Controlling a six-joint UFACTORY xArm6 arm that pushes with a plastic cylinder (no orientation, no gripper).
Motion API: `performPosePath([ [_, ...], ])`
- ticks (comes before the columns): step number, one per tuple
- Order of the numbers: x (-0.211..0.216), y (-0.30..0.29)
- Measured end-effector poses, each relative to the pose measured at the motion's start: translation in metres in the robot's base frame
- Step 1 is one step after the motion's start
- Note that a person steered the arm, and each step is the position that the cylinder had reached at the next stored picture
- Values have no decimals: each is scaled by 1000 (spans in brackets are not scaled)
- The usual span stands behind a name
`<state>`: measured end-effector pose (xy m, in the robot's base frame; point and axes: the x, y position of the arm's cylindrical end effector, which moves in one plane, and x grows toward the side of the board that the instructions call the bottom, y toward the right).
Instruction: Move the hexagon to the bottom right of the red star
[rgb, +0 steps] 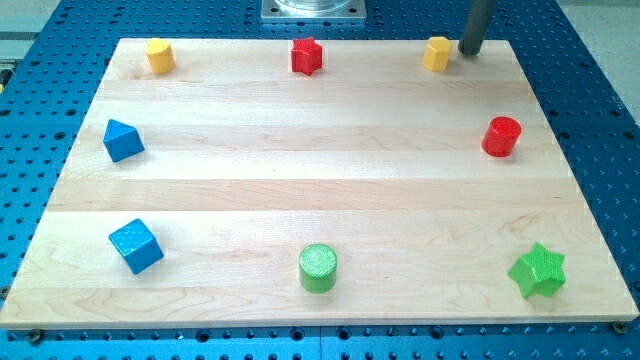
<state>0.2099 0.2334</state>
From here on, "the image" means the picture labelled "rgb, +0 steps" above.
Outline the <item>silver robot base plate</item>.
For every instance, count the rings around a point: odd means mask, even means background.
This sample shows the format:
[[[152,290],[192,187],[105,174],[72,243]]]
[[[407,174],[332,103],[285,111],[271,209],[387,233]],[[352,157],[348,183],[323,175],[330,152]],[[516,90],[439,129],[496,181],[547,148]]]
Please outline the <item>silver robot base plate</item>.
[[[264,21],[361,21],[367,17],[365,0],[263,0]]]

